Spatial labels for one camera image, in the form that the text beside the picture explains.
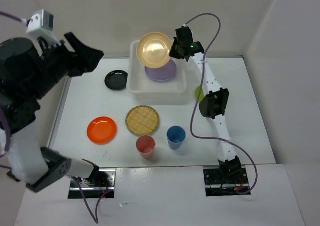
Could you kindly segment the purple plate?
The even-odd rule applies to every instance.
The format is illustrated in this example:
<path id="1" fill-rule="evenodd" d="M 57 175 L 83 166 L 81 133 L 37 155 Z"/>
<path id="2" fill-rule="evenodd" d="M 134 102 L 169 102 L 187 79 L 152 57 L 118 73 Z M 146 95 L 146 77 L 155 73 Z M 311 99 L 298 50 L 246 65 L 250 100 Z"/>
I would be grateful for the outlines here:
<path id="1" fill-rule="evenodd" d="M 147 76 L 157 82 L 165 82 L 173 79 L 176 76 L 177 65 L 171 59 L 166 65 L 160 68 L 144 67 Z"/>

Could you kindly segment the beige plate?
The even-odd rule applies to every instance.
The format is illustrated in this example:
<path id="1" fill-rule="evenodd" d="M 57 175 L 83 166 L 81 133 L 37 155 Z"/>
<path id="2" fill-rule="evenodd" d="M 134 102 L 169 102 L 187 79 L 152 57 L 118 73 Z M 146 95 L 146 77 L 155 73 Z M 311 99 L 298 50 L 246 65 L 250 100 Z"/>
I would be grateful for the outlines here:
<path id="1" fill-rule="evenodd" d="M 136 54 L 144 66 L 157 69 L 165 66 L 170 61 L 172 45 L 172 40 L 165 34 L 151 32 L 139 40 L 136 47 Z"/>

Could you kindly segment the orange plate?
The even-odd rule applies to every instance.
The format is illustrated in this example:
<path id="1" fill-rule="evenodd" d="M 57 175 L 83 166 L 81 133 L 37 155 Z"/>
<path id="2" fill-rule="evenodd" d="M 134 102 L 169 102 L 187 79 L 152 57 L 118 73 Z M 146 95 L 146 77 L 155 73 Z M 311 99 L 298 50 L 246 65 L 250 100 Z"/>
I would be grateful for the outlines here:
<path id="1" fill-rule="evenodd" d="M 108 116 L 100 116 L 88 124 L 86 133 L 93 143 L 106 144 L 116 136 L 117 124 Z"/>

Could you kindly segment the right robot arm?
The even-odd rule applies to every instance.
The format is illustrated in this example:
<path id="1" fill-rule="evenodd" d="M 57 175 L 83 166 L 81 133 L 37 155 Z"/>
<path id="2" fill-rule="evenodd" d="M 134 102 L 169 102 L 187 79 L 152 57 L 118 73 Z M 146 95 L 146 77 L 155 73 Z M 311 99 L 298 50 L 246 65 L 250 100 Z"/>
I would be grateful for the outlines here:
<path id="1" fill-rule="evenodd" d="M 211 128 L 217 131 L 219 177 L 221 184 L 230 183 L 237 178 L 242 165 L 230 143 L 231 137 L 226 124 L 225 111 L 229 99 L 229 90 L 222 88 L 214 76 L 205 50 L 200 42 L 194 42 L 192 30 L 188 26 L 182 26 L 175 30 L 173 45 L 169 55 L 175 59 L 184 59 L 190 65 L 197 67 L 204 98 L 198 96 L 198 107 L 201 115 L 207 119 Z"/>

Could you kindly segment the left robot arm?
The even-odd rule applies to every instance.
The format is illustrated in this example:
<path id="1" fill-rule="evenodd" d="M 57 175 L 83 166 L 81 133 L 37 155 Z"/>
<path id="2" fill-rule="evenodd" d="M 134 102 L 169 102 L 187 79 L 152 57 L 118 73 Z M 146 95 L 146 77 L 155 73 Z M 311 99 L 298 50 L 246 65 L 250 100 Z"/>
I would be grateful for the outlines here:
<path id="1" fill-rule="evenodd" d="M 64 176 L 81 178 L 96 185 L 104 174 L 86 159 L 72 159 L 37 140 L 36 112 L 44 98 L 64 77 L 93 72 L 104 53 L 84 45 L 69 32 L 64 42 L 49 46 L 39 37 L 39 54 L 27 38 L 12 38 L 0 45 L 0 142 L 11 169 L 8 176 L 23 181 L 37 193 Z"/>

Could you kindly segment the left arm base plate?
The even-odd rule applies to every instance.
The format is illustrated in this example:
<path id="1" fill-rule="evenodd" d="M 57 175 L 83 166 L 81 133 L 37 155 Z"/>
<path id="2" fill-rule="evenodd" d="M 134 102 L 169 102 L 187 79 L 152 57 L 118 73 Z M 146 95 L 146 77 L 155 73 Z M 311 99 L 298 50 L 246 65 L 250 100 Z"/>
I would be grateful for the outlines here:
<path id="1" fill-rule="evenodd" d="M 102 178 L 95 183 L 88 179 L 77 177 L 76 180 L 71 179 L 68 198 L 81 199 L 82 195 L 78 184 L 81 186 L 83 193 L 87 199 L 98 199 L 105 192 L 104 198 L 114 198 L 116 184 L 116 168 L 100 168 Z"/>

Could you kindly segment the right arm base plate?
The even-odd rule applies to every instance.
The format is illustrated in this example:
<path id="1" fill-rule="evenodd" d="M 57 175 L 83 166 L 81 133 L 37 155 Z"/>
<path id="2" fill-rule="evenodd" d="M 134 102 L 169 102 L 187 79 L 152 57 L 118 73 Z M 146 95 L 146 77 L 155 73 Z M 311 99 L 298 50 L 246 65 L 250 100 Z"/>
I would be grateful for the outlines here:
<path id="1" fill-rule="evenodd" d="M 203 175 L 207 197 L 238 195 L 237 190 L 245 192 L 250 188 L 245 168 L 241 169 L 239 175 L 232 176 L 229 179 L 223 179 L 217 167 L 203 168 Z"/>

